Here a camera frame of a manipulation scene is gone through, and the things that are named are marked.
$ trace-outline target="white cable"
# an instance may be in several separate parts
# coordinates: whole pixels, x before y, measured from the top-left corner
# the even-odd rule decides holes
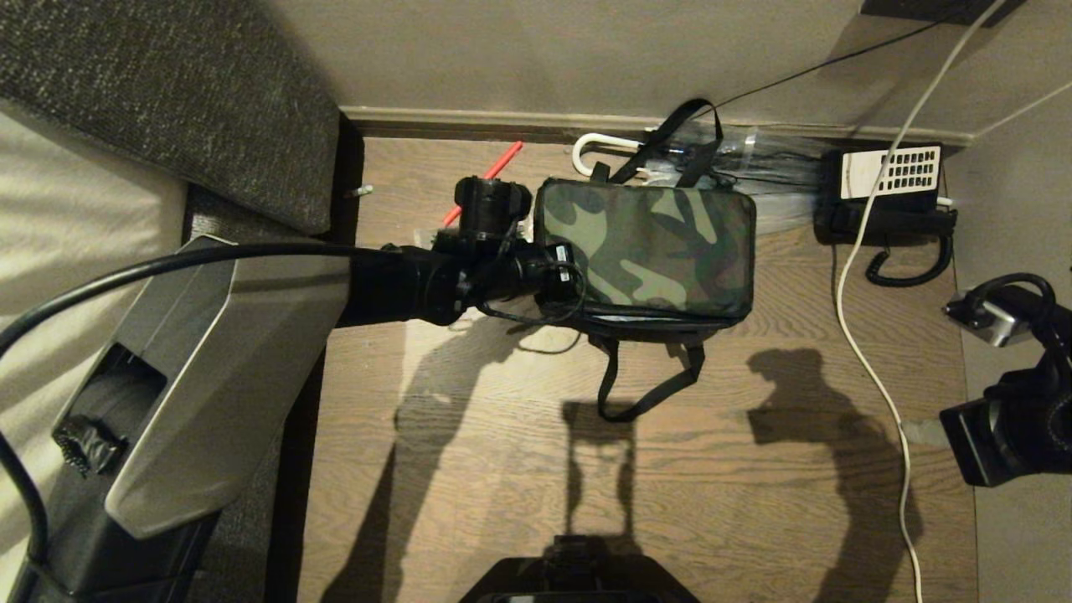
[[[905,429],[900,424],[900,413],[897,412],[897,406],[893,403],[893,398],[890,397],[890,393],[887,392],[885,385],[882,384],[882,380],[878,378],[875,369],[872,368],[870,363],[864,357],[864,353],[860,351],[860,345],[857,344],[857,340],[852,338],[852,333],[849,332],[849,325],[845,322],[845,281],[849,276],[849,268],[852,267],[852,261],[855,260],[857,253],[860,252],[860,246],[864,240],[864,231],[867,229],[867,221],[870,219],[872,207],[875,205],[875,196],[878,194],[878,183],[882,180],[882,175],[885,174],[885,170],[890,164],[890,160],[893,159],[893,153],[897,150],[897,146],[900,145],[902,138],[905,137],[905,133],[911,128],[912,121],[915,120],[915,115],[920,113],[923,105],[926,104],[927,99],[930,98],[930,93],[934,92],[935,88],[938,87],[938,83],[944,77],[946,72],[949,71],[950,65],[953,64],[953,60],[956,56],[961,54],[965,44],[973,33],[991,18],[998,9],[1004,4],[1006,0],[997,0],[983,14],[979,15],[979,18],[964,32],[961,40],[957,41],[956,46],[953,46],[953,50],[949,54],[946,62],[941,65],[938,74],[927,86],[927,89],[917,101],[915,106],[912,107],[912,112],[908,114],[908,119],[905,120],[905,124],[900,127],[900,131],[897,132],[897,136],[893,139],[893,144],[890,145],[890,150],[887,151],[885,157],[882,158],[882,167],[878,172],[878,177],[875,179],[875,183],[872,186],[870,195],[867,197],[867,204],[864,206],[863,217],[860,219],[860,229],[857,233],[857,240],[852,244],[852,251],[849,253],[848,260],[845,262],[845,267],[842,269],[842,276],[837,279],[837,294],[835,296],[834,303],[837,307],[837,322],[842,325],[842,332],[845,334],[845,339],[848,340],[849,345],[855,353],[857,358],[860,359],[860,364],[863,365],[864,369],[867,370],[867,374],[870,376],[872,381],[878,386],[878,391],[882,393],[882,397],[885,399],[887,406],[890,407],[890,413],[893,414],[893,420],[897,425],[897,436],[900,439],[900,450],[905,456],[905,479],[900,488],[900,501],[897,506],[897,519],[900,523],[900,535],[905,539],[905,546],[908,547],[908,556],[912,561],[912,577],[915,583],[915,601],[917,603],[923,603],[923,577],[920,572],[920,559],[915,555],[915,547],[912,546],[912,536],[908,533],[908,527],[905,525],[905,505],[908,502],[908,486],[911,483],[912,476],[912,461],[908,453],[908,438],[905,437]]]

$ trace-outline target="red straw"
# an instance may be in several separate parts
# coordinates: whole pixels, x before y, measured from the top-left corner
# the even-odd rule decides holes
[[[521,141],[518,141],[512,145],[510,145],[510,148],[506,149],[506,152],[503,153],[503,157],[498,158],[498,161],[496,161],[495,164],[491,166],[491,170],[485,172],[483,179],[490,180],[495,176],[498,176],[498,173],[503,171],[503,167],[506,167],[506,164],[509,163],[511,159],[513,159],[513,156],[518,155],[518,151],[521,150],[521,147],[525,145]],[[451,209],[447,214],[447,216],[443,219],[443,227],[447,227],[450,224],[452,224],[453,221],[457,220],[458,217],[461,215],[462,215],[461,207],[455,207],[453,209]]]

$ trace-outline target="baseboard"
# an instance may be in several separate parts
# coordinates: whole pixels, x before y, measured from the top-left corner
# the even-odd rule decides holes
[[[662,117],[629,117],[559,113],[518,113],[343,106],[342,112],[366,136],[393,138],[457,138],[477,141],[524,139],[533,143],[572,143],[586,132],[639,137],[645,128],[658,126]],[[761,126],[786,135],[859,141],[890,141],[897,128],[874,126],[825,126],[815,123],[739,123]],[[906,142],[940,142],[967,147],[972,134],[948,130],[911,129]]]

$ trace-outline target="wall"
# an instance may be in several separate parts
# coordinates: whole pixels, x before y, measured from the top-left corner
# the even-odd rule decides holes
[[[1028,270],[1072,306],[1072,91],[981,136],[948,161],[962,288]],[[1033,366],[1036,344],[995,350],[965,335],[968,395]],[[1072,601],[1072,479],[1022,477],[976,490],[980,601]]]
[[[339,103],[361,107],[352,115],[386,107],[418,118],[428,109],[658,118],[687,98],[725,99],[921,25],[861,16],[862,0],[268,2]],[[1072,3],[1032,0],[982,30],[915,126],[974,132],[1072,80],[1070,23]],[[725,113],[897,126],[963,31],[938,26]]]

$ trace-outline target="white fabric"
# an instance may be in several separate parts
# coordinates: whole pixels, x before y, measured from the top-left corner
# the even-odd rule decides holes
[[[0,101],[0,327],[93,277],[173,252],[185,185]],[[47,496],[60,468],[50,427],[138,285],[69,310],[0,361],[0,430]],[[0,475],[0,593],[26,546],[26,511]]]

